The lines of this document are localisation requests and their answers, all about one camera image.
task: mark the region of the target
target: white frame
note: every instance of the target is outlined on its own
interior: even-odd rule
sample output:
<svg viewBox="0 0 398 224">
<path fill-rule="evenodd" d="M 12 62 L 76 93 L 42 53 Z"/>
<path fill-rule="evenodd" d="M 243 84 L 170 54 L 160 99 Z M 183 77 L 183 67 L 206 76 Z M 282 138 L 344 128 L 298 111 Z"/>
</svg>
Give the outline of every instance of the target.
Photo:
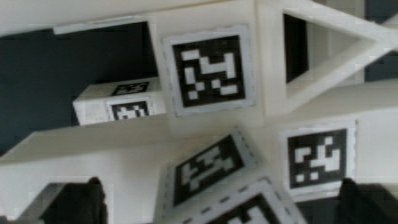
<svg viewBox="0 0 398 224">
<path fill-rule="evenodd" d="M 316 134 L 327 131 L 346 129 L 346 176 L 353 177 L 355 173 L 355 121 L 341 121 L 334 123 L 314 124 L 295 129 L 284 130 L 280 133 L 280 152 L 282 152 L 282 182 L 284 188 L 291 193 L 291 196 L 300 198 L 300 201 L 312 200 L 328 197 L 330 191 L 337 191 L 341 181 L 330 183 L 314 184 L 312 186 L 289 188 L 289 162 L 288 162 L 288 138 L 307 134 Z"/>
<path fill-rule="evenodd" d="M 120 96 L 129 96 L 129 98 L 120 98 L 120 99 L 110 99 L 110 100 L 106 100 L 106 102 L 104 102 L 104 104 L 106 104 L 106 112 L 108 112 L 108 119 L 110 119 L 110 121 L 117 121 L 115 120 L 115 117 L 113 117 L 113 111 L 112 111 L 112 106 L 113 105 L 119 105 L 119 104 L 124 104 L 124 103 L 135 103 L 135 102 L 142 102 L 142 101 L 145 101 L 145 105 L 147 105 L 147 113 L 149 113 L 149 115 L 147 116 L 151 116 L 154 113 L 156 113 L 156 108 L 154 108 L 154 106 L 152 106 L 152 100 L 151 100 L 151 97 L 149 96 L 145 96 L 145 97 L 131 97 L 131 95 L 133 94 L 129 94 L 129 95 L 120 95 Z"/>
<path fill-rule="evenodd" d="M 232 130 L 229 131 L 227 134 L 224 134 L 213 141 L 211 143 L 208 143 L 199 150 L 195 150 L 188 156 L 179 157 L 170 164 L 165 167 L 165 172 L 163 172 L 163 183 L 160 184 L 160 187 L 163 188 L 163 190 L 160 190 L 163 198 L 158 201 L 158 204 L 161 206 L 158 206 L 161 208 L 161 212 L 160 212 L 160 216 L 167 216 L 167 214 L 170 213 L 170 211 L 177 210 L 190 201 L 195 201 L 200 194 L 206 192 L 199 192 L 199 194 L 188 198 L 188 200 L 184 202 L 181 202 L 177 204 L 177 206 L 172 206 L 172 198 L 174 198 L 174 177 L 176 177 L 176 167 L 179 166 L 179 164 L 184 163 L 184 161 L 195 157 L 195 155 L 202 152 L 202 150 L 208 149 L 208 147 L 231 135 L 232 137 L 232 141 L 236 144 L 236 148 L 238 148 L 238 152 L 240 152 L 240 156 L 241 156 L 241 160 L 243 160 L 243 167 L 240 170 L 234 171 L 234 173 L 231 173 L 231 175 L 211 185 L 211 187 L 206 189 L 206 191 L 211 191 L 218 186 L 220 183 L 227 182 L 231 180 L 231 178 L 238 178 L 241 175 L 241 172 L 250 169 L 256 164 L 257 164 L 257 159 L 254 158 L 254 150 L 250 147 L 250 144 L 247 142 L 247 138 L 241 135 L 241 132 L 238 130 L 238 128 L 232 128 Z"/>
<path fill-rule="evenodd" d="M 176 60 L 174 60 L 176 58 L 174 58 L 172 46 L 176 44 L 184 44 L 195 41 L 211 40 L 215 38 L 229 37 L 232 35 L 240 36 L 245 99 L 184 108 L 183 102 L 181 102 L 181 89 L 179 89 L 179 82 L 177 82 L 177 76 L 176 76 L 177 71 L 176 71 Z M 163 38 L 163 51 L 165 51 L 165 61 L 167 61 L 167 69 L 168 69 L 170 93 L 172 93 L 172 99 L 174 99 L 176 116 L 186 116 L 192 114 L 215 112 L 225 109 L 234 109 L 234 108 L 241 108 L 254 105 L 256 97 L 254 97 L 254 83 L 252 83 L 254 74 L 252 74 L 252 60 L 250 60 L 248 25 L 236 25 L 227 28 L 218 28 L 209 31 L 202 31 L 197 33 L 190 33 L 190 34 Z"/>
</svg>

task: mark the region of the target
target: white block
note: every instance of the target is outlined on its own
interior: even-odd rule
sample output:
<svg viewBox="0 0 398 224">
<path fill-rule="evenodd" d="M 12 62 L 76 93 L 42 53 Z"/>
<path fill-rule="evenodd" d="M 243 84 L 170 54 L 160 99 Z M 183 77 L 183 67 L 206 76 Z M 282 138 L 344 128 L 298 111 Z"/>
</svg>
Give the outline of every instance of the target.
<svg viewBox="0 0 398 224">
<path fill-rule="evenodd" d="M 149 14 L 168 123 L 177 137 L 218 133 L 236 124 L 263 125 L 254 3 L 227 1 Z"/>
<path fill-rule="evenodd" d="M 266 167 L 232 129 L 163 169 L 154 223 L 305 223 Z"/>
<path fill-rule="evenodd" d="M 158 78 L 90 85 L 73 106 L 80 125 L 165 113 Z"/>
</svg>

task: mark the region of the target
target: black pattern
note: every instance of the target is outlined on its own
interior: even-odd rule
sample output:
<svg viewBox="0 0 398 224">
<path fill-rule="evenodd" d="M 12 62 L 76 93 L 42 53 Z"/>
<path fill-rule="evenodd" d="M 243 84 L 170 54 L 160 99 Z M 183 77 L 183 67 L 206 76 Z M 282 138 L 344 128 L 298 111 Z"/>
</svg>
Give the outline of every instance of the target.
<svg viewBox="0 0 398 224">
<path fill-rule="evenodd" d="M 147 116 L 147 102 L 140 101 L 112 105 L 112 113 L 115 120 Z"/>
<path fill-rule="evenodd" d="M 270 204 L 261 194 L 257 194 L 206 224 L 227 224 L 232 219 L 238 219 L 241 224 L 248 223 L 252 221 L 248 210 L 254 208 L 257 208 L 263 215 L 263 218 L 259 219 L 264 219 L 270 224 L 280 224 Z"/>
<path fill-rule="evenodd" d="M 208 164 L 202 159 L 206 156 L 211 159 Z M 190 171 L 195 171 L 190 173 L 188 183 L 183 184 L 183 173 L 186 173 L 183 170 L 186 167 Z M 243 159 L 236 148 L 236 143 L 229 135 L 176 167 L 174 206 L 183 203 L 241 168 Z"/>
<path fill-rule="evenodd" d="M 234 63 L 234 78 L 227 77 L 225 71 L 216 71 L 209 74 L 202 74 L 202 66 L 199 58 L 183 60 L 183 52 L 197 50 L 199 58 L 208 57 L 208 65 L 225 62 L 225 54 L 232 55 Z M 197 41 L 192 43 L 177 44 L 172 46 L 174 57 L 176 57 L 176 70 L 177 70 L 177 83 L 181 89 L 181 102 L 183 107 L 200 106 L 206 104 L 227 102 L 232 100 L 245 99 L 245 84 L 243 84 L 243 68 L 241 68 L 241 47 L 240 47 L 240 36 L 216 38 L 211 40 Z M 190 83 L 184 77 L 184 68 L 193 69 L 195 82 Z M 232 86 L 236 91 L 229 94 L 222 94 L 220 87 Z M 192 99 L 188 92 L 193 91 L 197 98 Z"/>
<path fill-rule="evenodd" d="M 325 144 L 327 139 L 332 139 L 332 144 Z M 325 146 L 325 155 L 319 154 L 318 146 Z M 295 155 L 300 148 L 309 148 L 303 161 L 296 162 Z M 325 166 L 311 166 L 311 161 L 321 156 L 332 158 L 332 153 L 339 152 L 339 167 L 334 170 L 325 170 Z M 328 182 L 339 181 L 346 176 L 346 129 L 321 132 L 316 134 L 295 136 L 288 138 L 288 161 L 289 161 L 289 187 L 298 188 Z"/>
<path fill-rule="evenodd" d="M 112 96 L 142 93 L 147 91 L 149 82 L 117 85 Z"/>
</svg>

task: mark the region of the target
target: white cube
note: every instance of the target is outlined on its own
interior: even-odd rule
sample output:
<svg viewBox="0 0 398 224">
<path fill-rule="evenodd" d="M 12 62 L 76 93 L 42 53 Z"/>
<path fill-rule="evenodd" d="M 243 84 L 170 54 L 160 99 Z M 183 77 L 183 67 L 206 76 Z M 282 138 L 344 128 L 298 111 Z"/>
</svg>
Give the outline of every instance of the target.
<svg viewBox="0 0 398 224">
<path fill-rule="evenodd" d="M 284 223 L 305 220 L 240 130 L 163 169 L 154 223 Z"/>
<path fill-rule="evenodd" d="M 80 125 L 165 113 L 158 78 L 90 85 L 73 107 Z"/>
</svg>

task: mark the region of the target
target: dark gray wall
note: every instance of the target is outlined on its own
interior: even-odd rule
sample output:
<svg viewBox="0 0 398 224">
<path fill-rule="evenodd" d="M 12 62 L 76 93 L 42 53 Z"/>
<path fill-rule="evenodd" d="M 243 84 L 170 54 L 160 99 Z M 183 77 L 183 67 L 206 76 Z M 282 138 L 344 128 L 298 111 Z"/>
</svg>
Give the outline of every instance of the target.
<svg viewBox="0 0 398 224">
<path fill-rule="evenodd" d="M 0 154 L 35 130 L 78 125 L 73 100 L 92 83 L 156 76 L 147 24 L 0 38 Z"/>
</svg>

